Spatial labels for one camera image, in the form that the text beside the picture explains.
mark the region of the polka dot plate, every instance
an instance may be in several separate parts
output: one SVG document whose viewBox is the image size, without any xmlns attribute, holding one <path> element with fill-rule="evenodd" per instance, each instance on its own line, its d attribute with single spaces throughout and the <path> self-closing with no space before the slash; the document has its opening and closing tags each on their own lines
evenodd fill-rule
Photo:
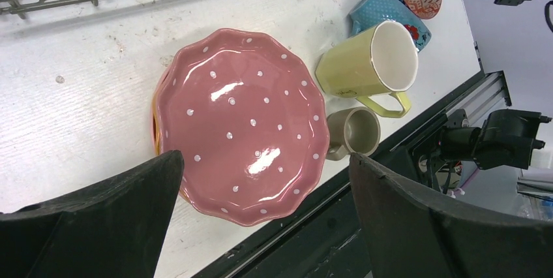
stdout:
<svg viewBox="0 0 553 278">
<path fill-rule="evenodd" d="M 319 182 L 323 96 L 269 35 L 219 29 L 183 48 L 154 105 L 158 152 L 183 153 L 182 195 L 204 214 L 242 226 L 285 217 Z"/>
</svg>

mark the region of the yellow mug handle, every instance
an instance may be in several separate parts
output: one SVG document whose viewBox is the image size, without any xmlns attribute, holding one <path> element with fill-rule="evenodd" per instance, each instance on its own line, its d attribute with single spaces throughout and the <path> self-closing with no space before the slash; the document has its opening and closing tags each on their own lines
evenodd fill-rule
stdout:
<svg viewBox="0 0 553 278">
<path fill-rule="evenodd" d="M 399 102 L 402 110 L 388 110 L 369 97 L 357 97 L 357 100 L 382 117 L 401 118 L 411 110 L 411 101 L 405 92 L 392 92 L 389 95 Z"/>
</svg>

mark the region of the mug handle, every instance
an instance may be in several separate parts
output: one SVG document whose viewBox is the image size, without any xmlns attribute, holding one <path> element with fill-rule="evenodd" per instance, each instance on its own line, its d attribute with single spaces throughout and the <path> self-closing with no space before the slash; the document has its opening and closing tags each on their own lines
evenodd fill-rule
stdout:
<svg viewBox="0 0 553 278">
<path fill-rule="evenodd" d="M 353 27 L 351 27 L 350 37 L 354 37 L 358 35 L 362 30 L 363 28 L 361 27 L 361 24 L 357 20 L 354 20 Z"/>
<path fill-rule="evenodd" d="M 349 152 L 345 146 L 331 146 L 327 152 L 327 159 L 330 161 L 339 161 L 344 157 L 348 156 Z"/>
<path fill-rule="evenodd" d="M 357 100 L 382 117 L 401 118 L 411 110 L 411 101 L 405 92 L 392 92 L 389 95 L 399 102 L 402 110 L 388 110 L 369 97 L 357 97 Z"/>
</svg>

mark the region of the white tabletop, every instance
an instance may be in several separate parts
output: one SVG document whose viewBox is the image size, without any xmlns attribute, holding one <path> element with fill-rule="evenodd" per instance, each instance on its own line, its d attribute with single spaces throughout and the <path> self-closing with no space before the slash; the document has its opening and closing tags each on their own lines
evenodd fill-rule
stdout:
<svg viewBox="0 0 553 278">
<path fill-rule="evenodd" d="M 0 211 L 154 157 L 151 95 L 183 46 L 221 27 L 265 32 L 313 73 L 321 54 L 347 37 L 347 15 L 358 1 L 105 0 L 98 8 L 32 12 L 27 21 L 0 16 Z M 404 118 L 380 119 L 382 140 L 479 71 L 462 0 L 443 0 L 425 23 L 433 36 L 408 91 L 413 108 Z M 327 114 L 359 105 L 328 96 L 326 103 Z M 326 161 L 320 184 L 347 164 Z M 191 277 L 262 226 L 208 217 L 178 198 L 156 277 Z"/>
</svg>

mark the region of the table surface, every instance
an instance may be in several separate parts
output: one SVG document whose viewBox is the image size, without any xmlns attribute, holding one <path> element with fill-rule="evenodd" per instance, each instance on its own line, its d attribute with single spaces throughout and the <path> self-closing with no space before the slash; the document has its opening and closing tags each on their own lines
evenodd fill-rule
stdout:
<svg viewBox="0 0 553 278">
<path fill-rule="evenodd" d="M 0 211 L 69 193 L 154 157 L 151 97 L 183 46 L 221 27 L 265 32 L 313 73 L 320 56 L 347 37 L 347 15 L 358 1 L 105 0 L 99 7 L 31 12 L 25 21 L 0 16 Z M 382 140 L 480 70 L 462 0 L 443 0 L 425 23 L 433 36 L 408 91 L 413 108 L 401 119 L 380 119 Z M 325 101 L 327 114 L 359 105 Z M 347 164 L 326 161 L 319 185 Z M 178 198 L 156 277 L 191 277 L 262 226 L 208 217 Z"/>
</svg>

